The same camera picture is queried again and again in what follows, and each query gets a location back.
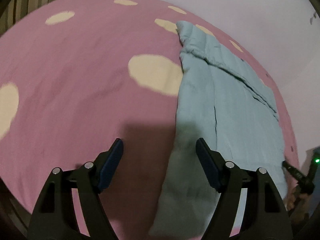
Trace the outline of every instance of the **light blue blanket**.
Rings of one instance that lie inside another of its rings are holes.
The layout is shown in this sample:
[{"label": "light blue blanket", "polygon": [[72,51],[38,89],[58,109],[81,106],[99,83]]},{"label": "light blue blanket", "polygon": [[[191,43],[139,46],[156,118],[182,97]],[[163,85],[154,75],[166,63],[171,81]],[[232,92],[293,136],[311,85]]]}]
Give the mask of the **light blue blanket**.
[{"label": "light blue blanket", "polygon": [[[189,22],[177,23],[183,49],[176,138],[158,202],[152,236],[202,235],[219,194],[209,186],[195,152],[203,137],[240,168],[265,167],[284,198],[284,141],[274,95],[254,70],[218,40]],[[234,227],[242,222],[242,192]]]}]

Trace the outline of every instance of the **blue gripper pad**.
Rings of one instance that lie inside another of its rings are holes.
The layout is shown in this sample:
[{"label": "blue gripper pad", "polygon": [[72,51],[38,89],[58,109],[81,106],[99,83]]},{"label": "blue gripper pad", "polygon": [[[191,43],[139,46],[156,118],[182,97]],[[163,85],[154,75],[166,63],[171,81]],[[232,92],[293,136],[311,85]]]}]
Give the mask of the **blue gripper pad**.
[{"label": "blue gripper pad", "polygon": [[116,168],[121,160],[122,154],[124,150],[123,141],[121,139],[116,139],[110,150],[106,153],[107,159],[105,160],[101,169],[97,170],[98,172],[98,184],[97,188],[100,192],[102,192],[105,188],[108,188],[111,182],[113,175],[116,172]]},{"label": "blue gripper pad", "polygon": [[221,172],[219,171],[218,166],[213,161],[210,152],[211,150],[204,139],[198,139],[196,142],[196,153],[198,155],[198,159],[201,163],[210,186],[219,192],[222,187],[220,181]]}]

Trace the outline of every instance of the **bed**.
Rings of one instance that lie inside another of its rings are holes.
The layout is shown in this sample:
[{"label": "bed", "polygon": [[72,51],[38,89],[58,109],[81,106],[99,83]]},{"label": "bed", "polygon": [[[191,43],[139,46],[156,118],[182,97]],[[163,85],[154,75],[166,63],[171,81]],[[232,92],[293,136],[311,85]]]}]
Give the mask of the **bed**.
[{"label": "bed", "polygon": [[[298,166],[275,82],[227,34],[160,0],[56,0],[0,38],[0,177],[27,211],[52,168],[74,169],[122,138],[123,159],[100,199],[119,239],[147,236],[175,138],[181,20],[216,37],[272,89],[284,155]],[[76,191],[74,201],[86,233]]]}]

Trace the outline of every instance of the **black object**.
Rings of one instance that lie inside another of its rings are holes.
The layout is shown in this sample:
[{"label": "black object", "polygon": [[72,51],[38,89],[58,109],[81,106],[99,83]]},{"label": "black object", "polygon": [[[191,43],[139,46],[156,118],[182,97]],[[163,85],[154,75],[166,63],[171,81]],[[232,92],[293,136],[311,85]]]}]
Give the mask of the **black object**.
[{"label": "black object", "polygon": [[320,147],[313,149],[313,154],[313,161],[311,162],[309,172],[312,173],[315,177],[313,179],[313,183],[315,184],[315,190],[312,194],[312,197],[310,197],[309,201],[309,215],[313,214],[318,203],[320,202],[320,169],[317,169],[320,164]]},{"label": "black object", "polygon": [[0,178],[0,239],[26,240],[30,219]]},{"label": "black object", "polygon": [[[291,240],[291,225],[281,196],[264,168],[248,171],[221,154],[210,150],[203,138],[196,142],[196,153],[211,187],[221,192],[217,208],[202,237],[238,240]],[[240,233],[229,237],[242,188],[248,188]]]},{"label": "black object", "polygon": [[305,176],[301,171],[299,171],[297,168],[291,166],[287,161],[282,162],[282,166],[293,176],[297,182],[298,185],[296,187],[295,192],[293,193],[296,200],[294,202],[294,208],[289,210],[288,215],[289,217],[294,217],[295,211],[300,209],[300,206],[304,204],[304,200],[299,198],[300,194],[308,194],[311,195],[315,189],[315,185],[313,184],[313,179],[315,178],[315,174],[317,171],[317,168],[319,164],[316,162],[316,160],[320,159],[320,155],[315,152],[313,155],[313,158],[311,160],[311,165],[309,168],[308,175]]},{"label": "black object", "polygon": [[[54,168],[41,190],[28,230],[29,240],[118,239],[103,210],[98,194],[109,186],[123,154],[116,139],[110,150],[79,169]],[[78,188],[81,208],[90,237],[79,232],[71,189]]]},{"label": "black object", "polygon": [[[93,163],[87,162],[72,171],[54,168],[36,202],[28,239],[117,240],[98,194],[109,186],[123,149],[123,142],[116,139],[110,150],[100,153]],[[196,142],[196,154],[209,184],[221,193],[202,240],[317,239],[320,204],[308,223],[293,238],[281,196],[265,168],[248,171],[239,168],[233,162],[226,162],[219,152],[210,150],[203,138]],[[90,237],[79,232],[71,188],[78,188]],[[240,233],[230,237],[242,188],[248,189],[244,218]]]}]

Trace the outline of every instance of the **polka dot pattern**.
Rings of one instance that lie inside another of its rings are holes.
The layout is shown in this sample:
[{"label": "polka dot pattern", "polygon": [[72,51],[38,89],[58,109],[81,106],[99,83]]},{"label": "polka dot pattern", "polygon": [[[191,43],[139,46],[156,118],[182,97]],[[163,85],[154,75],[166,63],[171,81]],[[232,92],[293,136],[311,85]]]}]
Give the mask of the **polka dot pattern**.
[{"label": "polka dot pattern", "polygon": [[19,92],[16,85],[9,83],[0,88],[0,139],[9,131],[19,104]]},{"label": "polka dot pattern", "polygon": [[238,44],[236,44],[234,41],[230,40],[230,42],[232,43],[233,46],[235,46],[236,49],[238,49],[239,51],[243,52],[243,50],[239,47]]},{"label": "polka dot pattern", "polygon": [[131,0],[114,0],[114,3],[121,4],[121,5],[137,5],[137,2]]},{"label": "polka dot pattern", "polygon": [[163,19],[155,19],[155,23],[169,32],[178,34],[177,26],[173,22],[163,20]]},{"label": "polka dot pattern", "polygon": [[263,82],[263,80],[262,80],[262,79],[260,79],[260,81],[262,82],[262,84],[264,84],[264,85],[266,86],[266,84]]},{"label": "polka dot pattern", "polygon": [[202,30],[204,33],[206,33],[206,34],[209,34],[209,35],[212,35],[213,37],[215,37],[214,35],[213,35],[213,33],[211,32],[211,31],[209,31],[207,28],[205,28],[205,27],[203,27],[203,26],[201,26],[201,25],[199,25],[199,24],[196,24],[196,27],[198,27],[200,30]]},{"label": "polka dot pattern", "polygon": [[57,23],[65,22],[72,18],[75,15],[75,12],[72,11],[64,11],[57,13],[55,15],[52,15],[49,17],[46,21],[45,24],[47,25],[55,25]]},{"label": "polka dot pattern", "polygon": [[128,63],[130,76],[142,87],[164,95],[177,96],[182,68],[160,55],[137,55]]},{"label": "polka dot pattern", "polygon": [[178,13],[187,14],[184,10],[181,10],[180,8],[175,7],[175,6],[169,5],[168,8],[170,8],[170,9],[172,9],[172,10],[178,12]]}]

